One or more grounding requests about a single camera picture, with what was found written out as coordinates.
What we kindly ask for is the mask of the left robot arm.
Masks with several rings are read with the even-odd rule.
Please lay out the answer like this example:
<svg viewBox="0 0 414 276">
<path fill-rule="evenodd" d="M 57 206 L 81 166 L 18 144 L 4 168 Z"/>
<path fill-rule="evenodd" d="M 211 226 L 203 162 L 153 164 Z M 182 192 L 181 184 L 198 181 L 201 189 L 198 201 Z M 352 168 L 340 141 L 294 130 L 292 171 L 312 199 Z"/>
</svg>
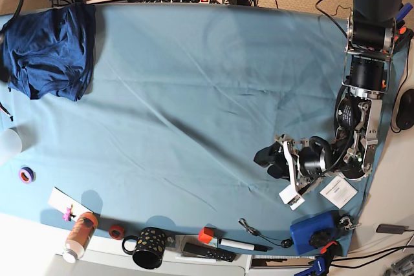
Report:
<svg viewBox="0 0 414 276">
<path fill-rule="evenodd" d="M 287 181 L 279 194 L 285 204 L 298 202 L 325 177 L 360 180 L 371 173 L 401 8 L 402 0 L 353 0 L 343 29 L 346 57 L 334 108 L 333 142 L 281 135 L 256 153 L 256 164 Z"/>
</svg>

